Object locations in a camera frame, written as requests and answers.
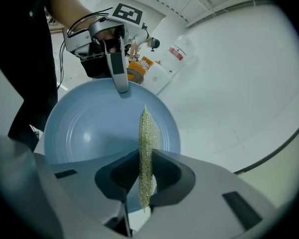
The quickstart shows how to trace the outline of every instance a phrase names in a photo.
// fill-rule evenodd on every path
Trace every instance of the blue plate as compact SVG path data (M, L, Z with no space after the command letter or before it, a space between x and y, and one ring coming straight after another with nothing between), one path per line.
M82 84L54 107L44 131L49 164L84 161L139 147L140 117L146 105L160 129L160 149L180 153L176 123L153 93L129 82L129 91L117 92L112 79ZM141 209L138 186L128 195L128 211Z

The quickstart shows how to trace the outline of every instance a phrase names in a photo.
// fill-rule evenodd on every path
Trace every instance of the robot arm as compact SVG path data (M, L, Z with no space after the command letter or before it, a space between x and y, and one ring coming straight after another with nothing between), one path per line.
M100 41L97 34L111 30L114 39ZM125 49L128 46L128 30L124 22L108 19L105 16L83 29L69 35L63 29L63 37L67 51L80 58L87 75L91 78L112 77L120 93L128 91L129 82L125 63ZM117 48L116 53L108 51Z

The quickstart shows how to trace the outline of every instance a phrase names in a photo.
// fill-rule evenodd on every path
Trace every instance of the human arm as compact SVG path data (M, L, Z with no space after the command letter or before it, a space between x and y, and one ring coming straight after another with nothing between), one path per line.
M139 46L136 44L136 42L133 42L130 51L130 60L133 59L134 53L135 55L137 55L138 51L139 51Z
M78 19L90 14L79 0L48 0L47 10L51 16L59 23L70 28ZM96 19L91 18L81 23L75 30L88 28ZM99 40L108 40L114 38L111 31L102 31L97 35Z

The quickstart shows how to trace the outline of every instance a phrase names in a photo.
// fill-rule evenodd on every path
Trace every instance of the white surface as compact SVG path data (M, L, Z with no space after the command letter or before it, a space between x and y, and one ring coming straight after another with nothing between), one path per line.
M278 7L224 14L187 36L197 60L159 94L176 120L182 154L234 172L298 129L299 39Z
M120 2L143 11L141 26L143 22L145 22L145 24L148 26L149 34L157 27L157 25L165 17L165 15L161 12L135 0L101 0L98 4L95 5L94 10L97 11L101 9L107 9Z
M171 75L160 64L154 62L144 75L141 86L156 95L170 80Z
M145 43L149 39L150 39L150 33L147 32L145 29L139 30L135 35L135 43L137 45Z
M0 69L0 135L8 135L23 98L6 79Z
M57 82L60 82L60 65L59 65L59 51L63 42L63 34L51 35L53 53L56 56L56 77ZM91 81L92 79L86 75L86 72L81 65L80 59L75 57L73 54L64 49L63 53L63 70L64 79L62 87L58 91L58 99L60 100L69 90L79 86L82 83Z
M171 73L175 75L185 64L191 59L195 47L192 41L186 35L180 35L174 41L174 44L170 47L174 49L174 53L170 50L165 51L164 55L160 59L160 64Z
M161 11L157 11L152 7L149 7L137 0L80 0L80 2L91 11L100 11L117 5L118 3L123 3L130 5L132 7L139 8L144 12L143 22L148 26L148 31L151 33L165 15Z
M175 42L177 37L185 32L186 21L179 19L176 16L167 15L150 33L152 37L160 41L159 48L152 52L150 48L146 48L143 44L140 49L140 57L149 58L151 61L158 61L162 58L165 51Z
M34 149L34 153L39 153L39 154L45 155L45 153L44 153L44 134L41 136L38 144L36 145L36 147Z
M293 200L299 190L299 134L277 155L239 177L276 207Z
M146 207L144 210L129 213L129 222L131 229L139 231L145 222L150 218L150 208Z

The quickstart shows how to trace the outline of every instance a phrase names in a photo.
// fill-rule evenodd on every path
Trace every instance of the cable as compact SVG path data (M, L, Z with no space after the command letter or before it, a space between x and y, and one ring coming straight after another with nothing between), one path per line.
M71 32L72 29L74 29L74 26L75 26L76 24L81 23L82 20L86 20L88 17L93 17L93 16L95 16L95 15L100 14L101 12L110 10L110 9L112 9L112 8L113 8L113 7L111 7L111 8L107 8L107 9L105 9L105 10L96 11L96 12L90 13L90 14L88 14L88 15L85 15L84 17L78 19L76 22L74 22L74 23L72 24L72 26L69 28L69 32Z
M60 88L62 82L63 82L63 78L64 78L64 71L63 71L63 51L64 51L65 45L64 45L64 41L61 44L60 47L60 52L59 52L59 58L60 58L60 83L57 86L57 90Z
M97 15L109 15L108 13L101 13L101 12L104 12L104 11L107 11L107 10L110 10L112 9L113 7L111 8L107 8L105 10L100 10L100 11L97 11L97 12L93 12L93 13L90 13L88 15L85 15L84 17L78 19L76 22L74 22L72 24L72 26L69 28L67 34L71 34L71 32L81 23L83 23L84 21L86 21L87 19L89 18L92 18L94 16L97 16ZM60 58L60 84L57 86L57 90L60 88L62 82L63 82L63 79L64 79L64 70L63 70L63 53L64 53L64 49L65 49L65 43L64 41L62 42L61 44L61 47L60 47L60 51L59 51L59 58Z

